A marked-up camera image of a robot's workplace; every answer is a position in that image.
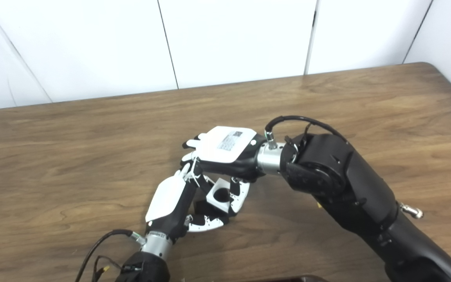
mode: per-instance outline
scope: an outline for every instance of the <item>black cable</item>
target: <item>black cable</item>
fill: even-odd
[[[79,272],[78,275],[76,277],[76,280],[74,280],[74,282],[79,282],[79,280],[81,280],[81,276],[83,275],[83,272],[85,271],[86,268],[86,264],[88,264],[88,261],[90,260],[90,257],[93,255],[93,252],[98,248],[98,246],[105,241],[105,239],[109,238],[110,236],[113,235],[118,235],[118,234],[124,234],[128,237],[131,236],[131,234],[133,233],[133,231],[128,230],[128,229],[115,229],[112,230],[111,232],[106,233],[104,236],[102,236],[94,245],[93,247],[90,249],[90,251],[88,252],[88,254],[85,257],[85,260],[83,260],[83,264],[81,264],[81,267],[79,268]]]
[[[301,120],[301,121],[306,121],[308,123],[311,123],[312,125],[318,125],[319,127],[323,128],[324,130],[331,132],[331,134],[336,135],[336,136],[344,139],[344,141],[347,142],[347,139],[345,139],[345,137],[342,134],[340,134],[337,130],[335,130],[333,127],[327,125],[326,123],[322,123],[319,120],[316,120],[316,119],[313,119],[310,117],[305,117],[305,116],[278,116],[267,123],[267,125],[265,126],[265,132],[272,132],[272,128],[274,127],[274,125],[277,125],[278,123],[282,123],[285,120]]]
[[[115,268],[121,270],[121,266],[110,257],[106,257],[105,255],[98,255],[95,259],[95,263],[93,264],[92,282],[97,282],[100,279],[100,276],[104,273],[104,271],[102,271],[102,268],[100,269],[101,271],[97,271],[99,259],[107,259]]]

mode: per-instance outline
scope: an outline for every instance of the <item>white label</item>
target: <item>white label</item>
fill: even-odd
[[[222,140],[222,142],[218,145],[218,149],[231,151],[236,144],[236,141],[240,138],[243,132],[241,131],[231,131],[229,134]]]

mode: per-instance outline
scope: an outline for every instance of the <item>robot finger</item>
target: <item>robot finger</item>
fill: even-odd
[[[182,144],[182,147],[183,147],[184,149],[187,149],[187,148],[196,148],[196,147],[199,146],[199,142],[200,142],[201,140],[203,140],[205,137],[206,137],[206,133],[201,133],[201,134],[199,134],[199,135],[196,135],[196,136],[194,137],[194,139],[190,139],[190,140],[186,141],[185,143],[183,143],[183,144]]]
[[[188,232],[206,232],[217,229],[229,223],[229,218],[224,217],[210,217],[207,215],[193,214],[192,220],[189,223]]]

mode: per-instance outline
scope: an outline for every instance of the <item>wood grain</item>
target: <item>wood grain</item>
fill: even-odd
[[[262,132],[282,114],[340,130],[399,200],[424,210],[415,225],[451,255],[451,84],[421,63],[0,109],[0,281],[72,281],[105,232],[143,232],[185,140],[215,125]],[[134,248],[114,238],[98,253],[122,262]],[[228,226],[181,239],[169,267],[172,281],[187,282],[387,281],[357,236],[270,176]]]

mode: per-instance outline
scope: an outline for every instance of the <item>robotic hand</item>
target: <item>robotic hand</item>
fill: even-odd
[[[277,143],[272,128],[285,120],[308,125],[303,134]],[[331,134],[310,134],[311,125]],[[397,202],[383,179],[329,125],[302,116],[280,116],[265,126],[265,136],[248,128],[215,127],[183,146],[195,150],[181,164],[199,159],[205,172],[245,182],[280,175],[295,191],[313,195],[342,228],[377,253],[391,281],[451,282],[451,257],[403,214],[421,218],[422,212]]]
[[[141,246],[121,268],[116,282],[168,282],[166,258],[177,239],[187,232],[203,232],[224,226],[236,216],[248,193],[249,183],[232,179],[212,181],[204,175],[198,159],[163,182],[154,193],[145,216],[145,237],[131,234]],[[197,191],[205,199],[195,203],[195,214],[188,210]]]

